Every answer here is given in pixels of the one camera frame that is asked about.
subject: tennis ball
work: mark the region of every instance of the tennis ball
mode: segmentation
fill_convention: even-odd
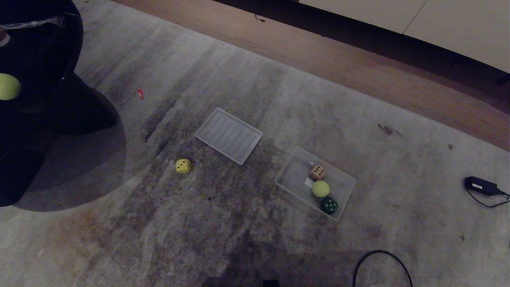
[[[21,83],[9,74],[0,74],[0,100],[15,99],[21,93]]]
[[[329,194],[329,184],[323,180],[317,180],[312,185],[312,192],[316,197],[326,197]]]

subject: green die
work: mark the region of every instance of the green die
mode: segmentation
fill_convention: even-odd
[[[338,209],[338,203],[333,198],[327,196],[320,202],[320,210],[326,214],[333,214]]]

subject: gray carpet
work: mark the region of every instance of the gray carpet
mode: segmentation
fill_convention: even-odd
[[[59,137],[26,196],[0,208],[2,286],[348,286],[373,249],[416,286],[510,281],[508,206],[484,209],[461,183],[508,191],[508,152],[131,8],[78,4],[76,72],[120,122]],[[244,165],[194,138],[216,107],[264,132]],[[294,146],[357,178],[340,221],[275,186]],[[407,286],[382,255],[358,283]]]

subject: black cable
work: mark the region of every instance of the black cable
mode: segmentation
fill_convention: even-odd
[[[260,22],[265,22],[265,20],[264,20],[264,19],[260,19],[260,18],[258,18],[256,14],[254,14],[254,15],[255,15],[255,19],[259,20]]]
[[[488,208],[494,208],[494,207],[496,207],[496,206],[500,206],[500,205],[503,205],[503,204],[505,204],[505,203],[510,202],[510,196],[509,196],[508,194],[504,194],[505,196],[507,196],[507,197],[508,197],[508,200],[507,200],[507,201],[504,201],[504,202],[501,202],[501,203],[498,203],[498,204],[495,204],[495,205],[486,205],[486,204],[484,204],[484,203],[480,202],[478,199],[476,199],[476,197],[474,197],[474,196],[471,194],[471,192],[469,191],[469,189],[467,189],[465,186],[464,186],[464,189],[465,189],[465,190],[469,193],[469,195],[471,195],[471,197],[472,197],[474,200],[476,200],[476,202],[478,202],[479,204],[481,204],[481,205],[483,205],[483,206],[485,206],[485,207],[488,207]]]
[[[361,263],[363,263],[363,261],[365,261],[365,259],[367,259],[370,255],[373,255],[376,253],[384,253],[384,254],[387,254],[387,255],[393,257],[395,260],[397,260],[397,262],[399,262],[400,265],[404,268],[405,274],[407,275],[407,279],[409,280],[409,285],[411,287],[413,287],[413,281],[411,280],[411,275],[409,275],[409,271],[405,267],[404,263],[402,263],[402,261],[400,261],[400,259],[398,259],[395,255],[391,254],[388,251],[384,251],[384,250],[371,251],[371,252],[365,254],[365,256],[363,256],[363,258],[361,258],[361,260],[358,262],[358,265],[356,265],[356,269],[354,271],[354,279],[352,280],[352,287],[356,287],[356,276],[358,275],[358,270],[360,269]]]

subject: clear plastic container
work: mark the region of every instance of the clear plastic container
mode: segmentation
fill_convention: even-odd
[[[319,204],[322,198],[316,197],[312,193],[312,189],[305,183],[307,179],[309,179],[308,182],[311,180],[310,170],[316,165],[321,165],[326,170],[326,175],[322,180],[329,185],[329,196],[338,203],[338,210],[331,215],[320,210]],[[289,155],[284,167],[278,173],[275,182],[276,185],[297,197],[302,202],[308,204],[327,217],[338,221],[344,212],[347,201],[349,201],[349,197],[356,184],[356,179],[304,149],[295,147]]]
[[[262,138],[262,132],[216,108],[195,133],[195,137],[237,164],[244,164]]]

